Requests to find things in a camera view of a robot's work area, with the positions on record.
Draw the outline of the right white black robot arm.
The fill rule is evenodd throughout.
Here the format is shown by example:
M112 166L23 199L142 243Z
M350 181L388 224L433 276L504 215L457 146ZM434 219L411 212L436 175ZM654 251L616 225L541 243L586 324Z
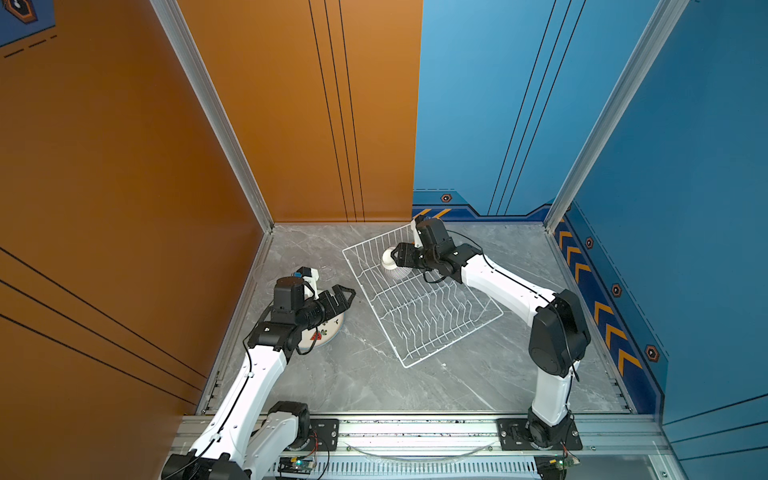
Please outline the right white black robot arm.
M474 288L502 304L530 328L528 352L537 367L536 390L527 413L528 440L535 448L564 447L577 433L571 410L578 368L591 343L579 295L536 285L492 261L476 241L446 228L436 217L416 216L409 224L413 237L387 248L383 274L402 278L411 271L436 273Z

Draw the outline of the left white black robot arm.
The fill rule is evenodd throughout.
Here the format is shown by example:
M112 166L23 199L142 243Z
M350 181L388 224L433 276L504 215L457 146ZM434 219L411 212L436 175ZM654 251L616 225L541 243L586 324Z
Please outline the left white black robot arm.
M279 402L261 425L257 421L291 358L314 349L300 347L304 334L354 302L354 289L337 284L320 291L318 278L317 270L301 267L276 280L272 301L242 341L243 363L220 408L186 454L168 457L162 479L262 479L286 449L309 441L304 403Z

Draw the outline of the small white bowl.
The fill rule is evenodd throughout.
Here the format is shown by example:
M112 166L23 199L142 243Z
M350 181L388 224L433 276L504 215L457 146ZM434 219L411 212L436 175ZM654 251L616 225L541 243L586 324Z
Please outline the small white bowl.
M413 271L411 267L405 265L407 254L411 251L413 244L401 242L397 246L390 247L384 251L381 260L381 269L385 278L392 281L400 281L407 278Z

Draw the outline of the white wire dish rack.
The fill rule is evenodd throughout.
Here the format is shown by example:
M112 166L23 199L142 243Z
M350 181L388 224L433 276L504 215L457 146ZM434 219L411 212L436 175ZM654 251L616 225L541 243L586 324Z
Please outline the white wire dish rack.
M359 242L342 254L401 365L410 368L503 315L488 295L434 272L385 272L387 248L411 241L408 225Z

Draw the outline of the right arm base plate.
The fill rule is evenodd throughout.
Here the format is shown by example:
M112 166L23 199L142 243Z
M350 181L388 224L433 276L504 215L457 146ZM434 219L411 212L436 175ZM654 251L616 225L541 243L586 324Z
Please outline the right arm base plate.
M575 418L567 415L559 424L549 426L534 418L500 418L497 435L503 451L581 451L583 443Z

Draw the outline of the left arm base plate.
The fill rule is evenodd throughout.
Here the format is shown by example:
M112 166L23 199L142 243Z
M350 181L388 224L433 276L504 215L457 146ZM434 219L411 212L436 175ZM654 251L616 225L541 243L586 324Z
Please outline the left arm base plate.
M286 448L287 451L334 452L337 449L340 421L338 418L317 418L300 420L296 439Z

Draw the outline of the white plate red pattern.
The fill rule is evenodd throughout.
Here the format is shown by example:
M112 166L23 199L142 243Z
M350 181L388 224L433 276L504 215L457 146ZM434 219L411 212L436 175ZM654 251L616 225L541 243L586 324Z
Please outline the white plate red pattern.
M304 331L302 333L302 340L298 345L299 350L306 352L312 348L318 348L329 343L341 331L344 318L345 314L341 313L318 327L312 327Z

